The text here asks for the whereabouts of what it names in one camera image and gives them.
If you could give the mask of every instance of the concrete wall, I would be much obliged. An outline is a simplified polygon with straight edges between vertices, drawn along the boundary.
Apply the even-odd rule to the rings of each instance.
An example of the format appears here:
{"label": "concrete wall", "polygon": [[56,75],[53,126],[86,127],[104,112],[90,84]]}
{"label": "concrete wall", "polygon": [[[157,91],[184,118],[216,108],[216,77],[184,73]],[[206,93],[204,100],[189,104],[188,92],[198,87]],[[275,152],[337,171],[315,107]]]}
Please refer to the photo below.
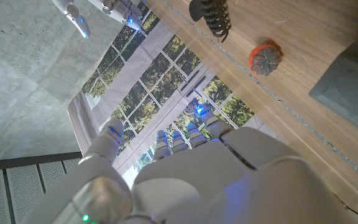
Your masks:
{"label": "concrete wall", "polygon": [[0,159],[79,151],[67,106],[122,24],[76,1],[88,40],[51,1],[0,1]]}

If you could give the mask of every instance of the wooden surface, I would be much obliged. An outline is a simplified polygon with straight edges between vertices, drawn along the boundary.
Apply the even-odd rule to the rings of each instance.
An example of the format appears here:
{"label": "wooden surface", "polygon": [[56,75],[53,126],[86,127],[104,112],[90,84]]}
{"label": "wooden surface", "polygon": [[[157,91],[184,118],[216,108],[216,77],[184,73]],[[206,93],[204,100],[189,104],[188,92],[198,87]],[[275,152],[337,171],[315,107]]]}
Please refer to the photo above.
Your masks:
{"label": "wooden surface", "polygon": [[146,5],[358,212],[358,172],[233,62],[249,70],[252,49],[274,40],[282,48],[283,61],[268,77],[257,76],[259,82],[358,166],[358,128],[308,95],[334,59],[358,38],[358,1],[228,0],[232,28],[224,43],[212,36],[203,19],[190,19],[190,0],[166,2],[169,5],[148,0]]}

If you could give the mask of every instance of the green foliage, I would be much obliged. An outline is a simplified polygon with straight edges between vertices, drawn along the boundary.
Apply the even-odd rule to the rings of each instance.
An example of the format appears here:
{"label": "green foliage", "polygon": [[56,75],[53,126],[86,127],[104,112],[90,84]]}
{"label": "green foliage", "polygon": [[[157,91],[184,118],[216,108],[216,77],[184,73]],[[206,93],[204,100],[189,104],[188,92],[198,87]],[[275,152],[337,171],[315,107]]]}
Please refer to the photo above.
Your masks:
{"label": "green foliage", "polygon": [[117,106],[116,109],[111,113],[110,118],[118,118],[121,122],[124,122],[125,118],[118,107],[119,106]]}
{"label": "green foliage", "polygon": [[130,39],[130,37],[134,35],[135,31],[136,30],[130,28],[129,26],[124,26],[120,33],[117,35],[116,39],[114,39],[114,42],[112,43],[113,46],[115,46],[118,51],[121,51]]}
{"label": "green foliage", "polygon": [[189,138],[186,129],[187,126],[190,123],[193,123],[196,127],[199,127],[203,123],[201,118],[196,114],[198,105],[198,100],[194,98],[183,110],[183,112],[174,120],[175,125],[178,126],[179,130],[187,139]]}
{"label": "green foliage", "polygon": [[135,131],[139,133],[144,126],[149,123],[158,110],[159,107],[154,103],[151,96],[148,96],[129,118]]}
{"label": "green foliage", "polygon": [[180,52],[186,47],[177,36],[173,36],[171,40],[162,49],[173,61],[178,57]]}
{"label": "green foliage", "polygon": [[172,67],[154,88],[152,94],[163,105],[182,82],[181,73]]}
{"label": "green foliage", "polygon": [[96,79],[99,77],[99,73],[96,70],[93,75],[91,76],[91,78],[89,78],[89,80],[84,84],[84,86],[82,87],[82,92],[84,94],[89,94],[92,90],[92,87],[96,81]]}
{"label": "green foliage", "polygon": [[135,52],[136,48],[143,42],[146,37],[141,33],[137,32],[131,42],[127,45],[127,47],[121,52],[122,57],[125,61],[127,61],[132,54]]}
{"label": "green foliage", "polygon": [[127,145],[132,141],[135,137],[135,134],[131,127],[129,126],[128,122],[124,123],[124,134],[121,137],[122,143],[118,148],[117,156],[127,147]]}
{"label": "green foliage", "polygon": [[170,149],[172,149],[172,141],[173,141],[172,134],[174,131],[176,131],[176,129],[172,124],[165,129],[165,134],[167,134],[167,139]]}
{"label": "green foliage", "polygon": [[214,77],[206,85],[203,91],[218,106],[232,93],[232,91],[218,77]]}
{"label": "green foliage", "polygon": [[169,60],[160,53],[153,60],[147,70],[142,74],[140,79],[142,80],[144,85],[149,90],[151,90],[157,80],[162,76],[162,74],[167,71],[169,65]]}
{"label": "green foliage", "polygon": [[142,84],[136,82],[136,84],[129,90],[129,93],[125,96],[122,102],[119,104],[126,116],[135,109],[140,103],[143,97],[147,94],[147,91],[143,88]]}
{"label": "green foliage", "polygon": [[189,49],[186,49],[183,55],[177,60],[177,65],[189,75],[201,60]]}
{"label": "green foliage", "polygon": [[208,131],[208,128],[206,128],[205,126],[200,129],[200,133],[203,134],[207,140],[212,139],[211,134]]}
{"label": "green foliage", "polygon": [[142,25],[142,30],[148,35],[158,22],[160,22],[160,19],[153,12],[150,12]]}
{"label": "green foliage", "polygon": [[149,11],[148,7],[141,1],[137,7],[142,12],[142,18],[146,16],[147,12]]}
{"label": "green foliage", "polygon": [[103,95],[103,93],[106,91],[106,87],[104,86],[103,82],[98,79],[92,89],[92,91],[90,92],[90,95],[92,97],[98,97]]}
{"label": "green foliage", "polygon": [[142,170],[142,168],[146,165],[152,163],[151,159],[147,156],[147,152],[143,153],[143,155],[137,160],[137,162],[139,163],[139,165],[135,164],[134,168],[138,172],[140,172],[140,170]]}
{"label": "green foliage", "polygon": [[238,126],[245,124],[254,113],[237,96],[233,96],[222,108],[222,111]]}
{"label": "green foliage", "polygon": [[103,73],[102,79],[106,85],[110,85],[112,81],[117,77],[119,71],[123,68],[124,62],[118,57]]}
{"label": "green foliage", "polygon": [[118,53],[116,52],[116,50],[113,47],[110,47],[98,66],[99,72],[103,73],[104,70],[114,61],[114,59],[116,59],[117,56]]}

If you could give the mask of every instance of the robotic hand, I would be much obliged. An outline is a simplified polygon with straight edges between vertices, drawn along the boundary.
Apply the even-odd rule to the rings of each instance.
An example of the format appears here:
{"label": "robotic hand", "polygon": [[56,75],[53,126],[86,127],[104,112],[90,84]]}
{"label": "robotic hand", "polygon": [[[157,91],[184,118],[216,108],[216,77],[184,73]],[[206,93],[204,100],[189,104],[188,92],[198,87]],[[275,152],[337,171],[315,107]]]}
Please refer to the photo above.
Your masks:
{"label": "robotic hand", "polygon": [[[101,11],[105,12],[113,19],[139,30],[142,21],[142,11],[135,6],[131,0],[88,0]],[[59,10],[74,24],[84,38],[90,36],[90,28],[85,18],[80,15],[78,8],[73,0],[52,0]]]}
{"label": "robotic hand", "polygon": [[157,134],[153,163],[131,191],[112,168],[123,126],[106,123],[73,168],[25,223],[354,223],[310,166],[288,146],[252,128],[233,130],[197,108],[214,138],[187,127],[192,150]]}
{"label": "robotic hand", "polygon": [[90,28],[85,18],[80,15],[78,8],[74,5],[73,0],[52,0],[59,10],[74,24],[84,38],[90,36]]}

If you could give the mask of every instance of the small orange toy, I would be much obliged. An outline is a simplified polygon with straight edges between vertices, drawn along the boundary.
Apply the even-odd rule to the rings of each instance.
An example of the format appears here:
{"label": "small orange toy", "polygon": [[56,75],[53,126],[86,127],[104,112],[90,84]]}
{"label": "small orange toy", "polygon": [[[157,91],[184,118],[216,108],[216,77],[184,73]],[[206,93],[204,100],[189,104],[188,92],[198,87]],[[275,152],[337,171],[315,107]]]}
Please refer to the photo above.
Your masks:
{"label": "small orange toy", "polygon": [[268,76],[278,67],[282,54],[275,46],[265,44],[252,50],[249,55],[249,67],[255,75]]}

